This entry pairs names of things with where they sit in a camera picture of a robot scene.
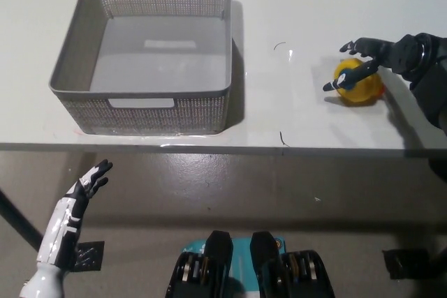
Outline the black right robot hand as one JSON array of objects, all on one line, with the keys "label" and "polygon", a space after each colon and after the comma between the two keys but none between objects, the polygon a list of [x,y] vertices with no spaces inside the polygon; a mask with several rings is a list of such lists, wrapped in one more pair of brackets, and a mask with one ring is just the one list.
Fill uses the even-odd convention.
[{"label": "black right robot hand", "polygon": [[370,60],[354,69],[342,71],[339,77],[324,84],[324,91],[350,89],[361,80],[373,75],[379,67],[389,68],[398,75],[407,75],[422,67],[430,57],[433,39],[428,33],[405,35],[397,42],[376,38],[359,38],[340,48],[350,55],[359,54]]}]

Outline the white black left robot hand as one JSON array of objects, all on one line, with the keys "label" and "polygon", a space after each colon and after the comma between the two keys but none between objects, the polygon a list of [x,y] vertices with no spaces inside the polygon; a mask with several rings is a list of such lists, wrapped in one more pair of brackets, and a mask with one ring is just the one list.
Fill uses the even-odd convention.
[{"label": "white black left robot hand", "polygon": [[74,267],[84,214],[98,189],[107,184],[105,173],[111,168],[111,161],[101,161],[79,177],[57,202],[38,251],[38,263],[66,271]]}]

